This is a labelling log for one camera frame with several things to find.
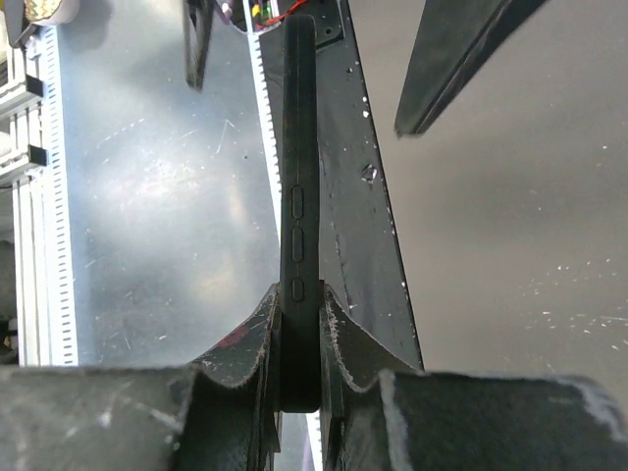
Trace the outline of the black phone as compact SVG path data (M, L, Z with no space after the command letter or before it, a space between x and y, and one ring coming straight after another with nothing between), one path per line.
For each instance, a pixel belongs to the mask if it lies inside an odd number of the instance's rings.
M316 28L306 15L287 18L284 27L281 409L309 413L321 404Z

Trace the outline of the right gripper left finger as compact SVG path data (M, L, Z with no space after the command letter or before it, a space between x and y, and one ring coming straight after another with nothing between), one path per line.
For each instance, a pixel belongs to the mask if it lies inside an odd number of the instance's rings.
M269 470L280 450L270 287L254 312L176 367L3 367L5 470Z

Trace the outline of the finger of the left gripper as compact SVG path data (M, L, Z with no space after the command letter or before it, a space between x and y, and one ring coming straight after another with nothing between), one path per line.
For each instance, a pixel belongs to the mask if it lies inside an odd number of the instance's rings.
M396 111L398 136L425 133L545 0L427 0Z
M182 6L185 80L191 89L200 92L212 32L214 2L183 0Z

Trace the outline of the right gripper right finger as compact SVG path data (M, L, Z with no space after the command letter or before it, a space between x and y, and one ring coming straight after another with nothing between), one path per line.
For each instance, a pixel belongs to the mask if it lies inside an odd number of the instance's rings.
M351 320L320 309L327 470L623 470L627 423L578 376L416 370Z

